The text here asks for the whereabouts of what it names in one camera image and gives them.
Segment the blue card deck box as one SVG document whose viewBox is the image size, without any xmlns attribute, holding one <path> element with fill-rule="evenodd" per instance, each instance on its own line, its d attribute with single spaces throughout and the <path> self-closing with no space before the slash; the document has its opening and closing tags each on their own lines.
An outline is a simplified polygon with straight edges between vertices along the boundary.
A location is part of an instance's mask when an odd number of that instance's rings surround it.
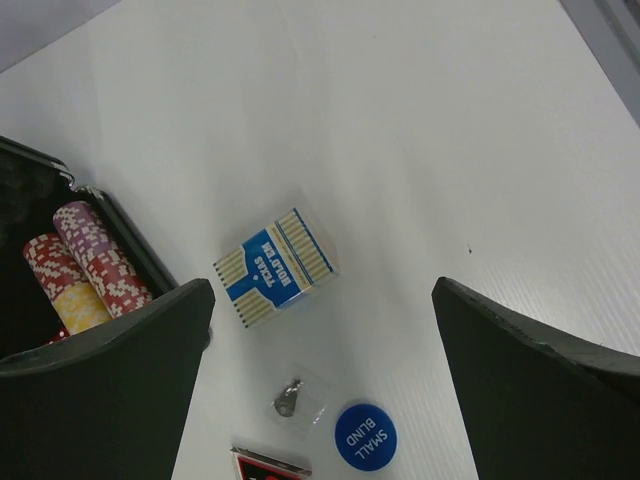
<svg viewBox="0 0 640 480">
<path fill-rule="evenodd" d="M 242 326 L 254 328 L 330 281 L 339 268 L 298 208 L 213 263 Z"/>
</svg>

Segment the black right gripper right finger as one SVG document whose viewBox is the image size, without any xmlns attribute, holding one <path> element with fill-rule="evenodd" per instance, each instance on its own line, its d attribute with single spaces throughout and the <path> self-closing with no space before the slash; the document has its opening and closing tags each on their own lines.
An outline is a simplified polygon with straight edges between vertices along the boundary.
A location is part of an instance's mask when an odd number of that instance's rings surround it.
<svg viewBox="0 0 640 480">
<path fill-rule="evenodd" d="M 638 478 L 638 357 L 450 278 L 432 301 L 479 478 Z"/>
</svg>

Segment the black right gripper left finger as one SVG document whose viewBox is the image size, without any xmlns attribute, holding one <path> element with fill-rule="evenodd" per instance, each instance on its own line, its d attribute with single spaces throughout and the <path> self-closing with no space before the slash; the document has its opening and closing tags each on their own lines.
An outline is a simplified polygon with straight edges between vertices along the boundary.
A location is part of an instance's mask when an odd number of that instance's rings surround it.
<svg viewBox="0 0 640 480">
<path fill-rule="evenodd" d="M 2 478 L 171 478 L 214 305 L 194 279 L 2 360 Z"/>
</svg>

